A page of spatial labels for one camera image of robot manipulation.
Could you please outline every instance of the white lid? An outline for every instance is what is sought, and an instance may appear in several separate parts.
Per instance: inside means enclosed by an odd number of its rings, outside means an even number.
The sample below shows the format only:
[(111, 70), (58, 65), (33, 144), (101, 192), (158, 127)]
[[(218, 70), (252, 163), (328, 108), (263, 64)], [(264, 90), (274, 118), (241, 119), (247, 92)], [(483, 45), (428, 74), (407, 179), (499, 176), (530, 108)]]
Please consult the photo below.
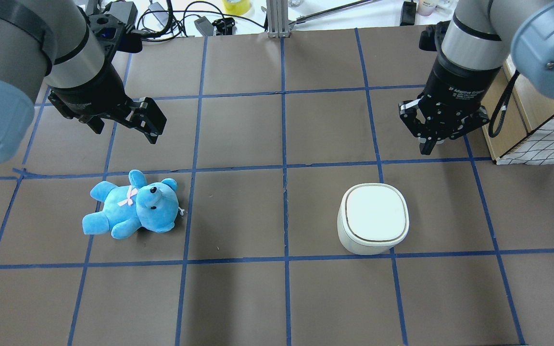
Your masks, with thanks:
[(345, 217), (352, 234), (367, 241), (393, 241), (407, 232), (407, 209), (390, 185), (363, 184), (347, 195)]

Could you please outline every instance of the stuffed animal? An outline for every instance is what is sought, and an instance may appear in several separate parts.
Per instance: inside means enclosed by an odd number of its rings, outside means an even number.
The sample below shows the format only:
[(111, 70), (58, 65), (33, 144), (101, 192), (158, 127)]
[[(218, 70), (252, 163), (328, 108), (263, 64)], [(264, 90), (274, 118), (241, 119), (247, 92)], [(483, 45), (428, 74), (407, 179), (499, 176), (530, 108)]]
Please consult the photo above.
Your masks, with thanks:
[(174, 228), (174, 219), (181, 208), (176, 198), (176, 181), (171, 178), (147, 184), (145, 175), (136, 169), (129, 173), (130, 186), (101, 182), (91, 190), (91, 197), (103, 202), (100, 212), (83, 218), (86, 235), (112, 232), (115, 239), (124, 239), (141, 227), (159, 234)]

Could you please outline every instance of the teddy bear head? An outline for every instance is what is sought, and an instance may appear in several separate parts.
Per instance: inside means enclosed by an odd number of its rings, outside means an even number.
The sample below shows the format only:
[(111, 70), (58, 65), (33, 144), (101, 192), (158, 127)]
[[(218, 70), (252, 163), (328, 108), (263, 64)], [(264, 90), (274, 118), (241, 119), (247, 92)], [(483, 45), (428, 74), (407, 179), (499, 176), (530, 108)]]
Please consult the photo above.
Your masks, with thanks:
[(172, 230), (178, 214), (176, 181), (163, 179), (138, 189), (136, 213), (147, 230), (163, 233)]

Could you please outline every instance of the yellow object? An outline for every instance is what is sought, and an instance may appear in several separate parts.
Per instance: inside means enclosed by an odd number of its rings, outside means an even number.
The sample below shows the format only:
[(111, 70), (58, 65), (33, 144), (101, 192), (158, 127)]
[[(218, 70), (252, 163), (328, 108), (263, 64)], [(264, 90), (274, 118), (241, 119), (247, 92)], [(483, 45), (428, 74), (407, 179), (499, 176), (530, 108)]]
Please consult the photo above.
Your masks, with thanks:
[(226, 8), (226, 14), (242, 15), (249, 11), (251, 3), (249, 0), (222, 0)]

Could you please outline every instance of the metal rod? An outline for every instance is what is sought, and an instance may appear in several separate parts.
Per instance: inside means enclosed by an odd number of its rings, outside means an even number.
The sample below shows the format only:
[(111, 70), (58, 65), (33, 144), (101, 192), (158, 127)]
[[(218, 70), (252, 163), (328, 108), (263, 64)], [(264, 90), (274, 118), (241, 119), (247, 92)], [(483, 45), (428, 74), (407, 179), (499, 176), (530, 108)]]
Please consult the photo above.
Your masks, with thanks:
[(332, 9), (327, 9), (324, 11), (320, 11), (317, 13), (312, 13), (310, 15), (304, 15), (302, 17), (297, 18), (296, 20), (290, 22), (290, 29), (294, 28), (296, 24), (303, 24), (305, 22), (308, 22), (310, 20), (326, 17), (327, 15), (331, 15), (333, 13), (339, 13), (345, 10), (353, 9), (355, 7), (359, 7), (362, 5), (371, 4), (372, 2), (378, 2), (380, 0), (359, 0), (356, 2), (352, 2), (351, 4), (345, 4), (341, 6), (334, 7)]

